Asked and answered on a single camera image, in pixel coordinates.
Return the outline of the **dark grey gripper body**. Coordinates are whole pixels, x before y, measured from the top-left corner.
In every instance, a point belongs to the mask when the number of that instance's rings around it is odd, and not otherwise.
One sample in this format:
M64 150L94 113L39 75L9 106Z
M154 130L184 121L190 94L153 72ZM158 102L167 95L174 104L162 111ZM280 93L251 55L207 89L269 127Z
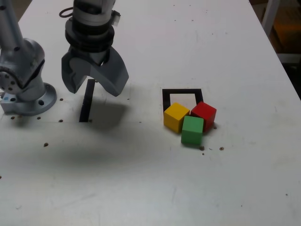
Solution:
M111 50L86 52L70 46L71 69L111 69Z

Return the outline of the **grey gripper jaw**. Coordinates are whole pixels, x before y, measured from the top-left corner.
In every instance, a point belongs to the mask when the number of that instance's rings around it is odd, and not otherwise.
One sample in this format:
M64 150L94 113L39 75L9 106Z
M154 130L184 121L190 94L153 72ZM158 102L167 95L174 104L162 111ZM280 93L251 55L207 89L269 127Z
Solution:
M129 78L125 63L119 53L109 48L101 59L95 63L90 57L73 57L70 60L71 92L76 93L85 77L90 76L98 81L109 94L117 97L124 89Z
M87 76L90 74L90 63L85 55L75 48L69 48L62 57L62 79L66 88L73 94L77 93Z

